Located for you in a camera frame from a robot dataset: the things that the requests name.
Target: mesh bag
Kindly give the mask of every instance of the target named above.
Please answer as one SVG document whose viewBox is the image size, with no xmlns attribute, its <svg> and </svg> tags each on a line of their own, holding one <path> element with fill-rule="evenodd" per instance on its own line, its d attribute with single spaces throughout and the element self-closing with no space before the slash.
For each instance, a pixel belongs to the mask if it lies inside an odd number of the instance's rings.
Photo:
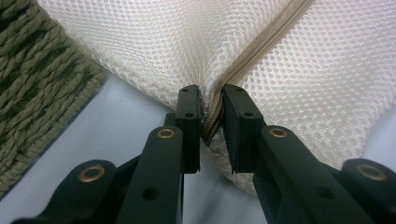
<svg viewBox="0 0 396 224">
<path fill-rule="evenodd" d="M 175 108 L 198 84 L 205 107 L 214 83 L 289 3 L 276 1 L 40 0 L 81 47 L 139 90 Z M 269 124 L 302 138 L 339 168 L 356 158 L 375 121 L 396 102 L 396 4 L 317 0 L 239 85 Z M 231 176 L 221 133 L 203 154 Z"/>
</svg>

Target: black plastic bracket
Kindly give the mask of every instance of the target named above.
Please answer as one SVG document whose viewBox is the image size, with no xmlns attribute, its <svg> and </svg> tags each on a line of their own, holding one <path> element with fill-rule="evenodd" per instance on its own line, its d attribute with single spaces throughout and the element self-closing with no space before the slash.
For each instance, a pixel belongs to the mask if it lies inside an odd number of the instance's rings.
<svg viewBox="0 0 396 224">
<path fill-rule="evenodd" d="M 190 85 L 178 92 L 176 113 L 166 115 L 165 125 L 183 132 L 184 174 L 195 174 L 200 166 L 202 99 L 199 87 Z"/>
<path fill-rule="evenodd" d="M 377 223 L 396 223 L 396 174 L 375 161 L 346 161 L 339 181 Z"/>
<path fill-rule="evenodd" d="M 116 200 L 111 189 L 115 174 L 109 161 L 86 161 L 62 181 L 40 215 L 13 224 L 104 223 L 110 219 L 105 202 Z"/>
<path fill-rule="evenodd" d="M 291 130 L 266 126 L 257 147 L 267 168 L 254 184 L 268 223 L 374 223 Z"/>
<path fill-rule="evenodd" d="M 175 126 L 149 134 L 117 224 L 181 223 L 182 144 L 183 133 Z"/>
<path fill-rule="evenodd" d="M 252 173 L 255 167 L 254 141 L 265 125 L 262 113 L 248 93 L 225 85 L 224 132 L 233 173 Z"/>
</svg>

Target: zipper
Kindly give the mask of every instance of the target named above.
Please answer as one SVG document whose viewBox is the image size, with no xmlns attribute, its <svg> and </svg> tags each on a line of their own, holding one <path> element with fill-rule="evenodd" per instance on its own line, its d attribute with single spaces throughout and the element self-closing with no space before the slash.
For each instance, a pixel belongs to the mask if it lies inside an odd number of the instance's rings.
<svg viewBox="0 0 396 224">
<path fill-rule="evenodd" d="M 314 0 L 291 0 L 278 16 L 236 58 L 215 83 L 209 98 L 208 112 L 202 128 L 207 146 L 219 129 L 223 117 L 222 88 L 236 85 L 306 12 Z"/>
</svg>

